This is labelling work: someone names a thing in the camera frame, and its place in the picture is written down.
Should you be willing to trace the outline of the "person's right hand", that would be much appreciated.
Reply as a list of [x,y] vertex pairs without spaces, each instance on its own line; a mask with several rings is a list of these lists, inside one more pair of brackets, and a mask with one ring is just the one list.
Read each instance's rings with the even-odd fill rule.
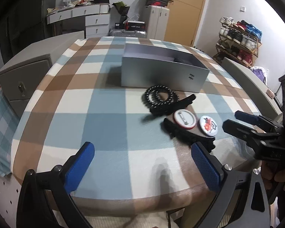
[[272,170],[269,168],[269,165],[267,162],[262,161],[261,162],[261,177],[265,186],[266,190],[269,190],[272,188],[271,180],[274,179],[274,181],[279,183],[285,183],[285,169],[282,171],[279,171],[278,173],[273,173]]

